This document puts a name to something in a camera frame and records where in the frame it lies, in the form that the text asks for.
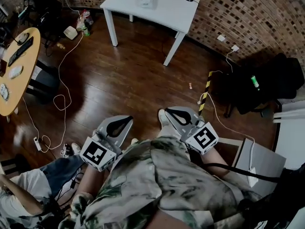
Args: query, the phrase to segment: round wooden table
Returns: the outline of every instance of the round wooden table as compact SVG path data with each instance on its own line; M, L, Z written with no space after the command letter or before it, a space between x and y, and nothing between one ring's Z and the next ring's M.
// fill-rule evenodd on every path
M0 85L5 84L9 90L9 99L7 101L5 101L0 96L0 115L3 116L10 115L17 108L17 105L25 92L42 99L45 97L46 93L54 94L54 92L57 91L56 87L59 85L58 72L56 68L48 67L37 60L41 44L41 36L39 30L32 27L24 30L22 33L29 33L29 38L34 38L33 45L29 47L25 53L23 53L23 55L20 56L10 67L8 67L7 64L5 74L0 77ZM3 60L8 62L10 57L20 47L21 46L18 46L17 43L13 41L7 49ZM22 73L16 78L10 79L9 73L11 69L18 65L23 66ZM43 81L40 81L38 77L36 80L32 79L35 66L38 66L44 70L42 73L48 73L48 75L56 79L56 83L53 84L54 86L49 86L48 84L42 83Z

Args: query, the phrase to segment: floral shirt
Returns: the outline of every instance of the floral shirt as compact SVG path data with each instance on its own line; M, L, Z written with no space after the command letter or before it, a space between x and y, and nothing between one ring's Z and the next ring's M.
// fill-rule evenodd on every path
M222 179L189 159L183 143L160 137L131 145L114 163L96 198L74 197L71 218L60 229L141 229L158 209L193 229L241 228L237 206L256 201L236 173Z

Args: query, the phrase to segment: wooden floor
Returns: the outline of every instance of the wooden floor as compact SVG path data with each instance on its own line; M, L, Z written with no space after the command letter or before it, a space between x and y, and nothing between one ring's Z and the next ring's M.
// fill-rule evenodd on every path
M198 110L197 101L205 88L210 69L228 72L226 62L201 47L184 40L168 67L163 66L164 52L167 53L174 41L174 31L128 18L113 17L119 45L113 47L103 14L98 14L89 37L83 37L79 46L71 52L61 65L61 79L69 87L72 104L67 109L67 130L64 142L83 144L87 136L104 118L113 115L132 115L134 125L125 146L134 137L154 138L160 131L157 112L169 106L188 106ZM51 57L45 54L41 45L39 60L58 67L64 55L80 40L62 39L66 50L53 48ZM60 94L68 93L61 84ZM48 135L51 146L61 142L64 130L64 111L56 109L53 103L39 105L33 96L24 96L40 137ZM63 107L63 99L56 101ZM257 113L240 115L237 110L230 119L223 118L225 105L215 101L220 120L228 128L243 132L255 138L256 142L271 148L275 137L275 125L270 119ZM208 99L203 111L204 118L211 122L220 137L242 140L243 136L223 128L213 113ZM48 152L38 152L33 138L37 131L33 127L24 102L19 104L19 114L13 114L11 122L0 117L0 149L5 156L22 153L32 168L40 167L54 158ZM52 152L60 157L61 147Z

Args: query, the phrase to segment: black chair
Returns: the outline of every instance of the black chair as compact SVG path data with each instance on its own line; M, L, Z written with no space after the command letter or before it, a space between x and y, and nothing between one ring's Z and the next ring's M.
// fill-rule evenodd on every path
M251 80L255 76L259 84L256 88ZM224 114L226 118L231 116L236 107L240 114L255 110L260 104L277 99L293 99L296 91L304 84L304 74L299 61L296 58L287 58L279 53L272 60L261 67L238 67L226 77L227 87L221 95L229 96L229 105Z
M38 28L41 36L46 39L45 47L48 42L56 42L66 29L61 18L61 3L57 0L23 0L26 11L23 13L22 23L27 21L33 27Z

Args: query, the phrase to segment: shoe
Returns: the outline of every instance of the shoe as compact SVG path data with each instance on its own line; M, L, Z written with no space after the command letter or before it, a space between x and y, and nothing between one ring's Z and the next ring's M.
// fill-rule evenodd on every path
M132 144L135 144L135 143L138 142L138 141L139 141L139 140L138 140L137 138L133 138L133 139L132 139L131 145L132 145Z
M160 123L161 123L161 127L162 127L162 128L163 128L164 126L170 124L170 121L168 120L168 118L167 118L166 115L165 115L165 110L164 110L164 109L160 109L160 110L159 110L158 116L159 116L159 121L160 121Z
M78 144L72 143L71 148L74 152L74 155L79 155L81 153L81 147Z

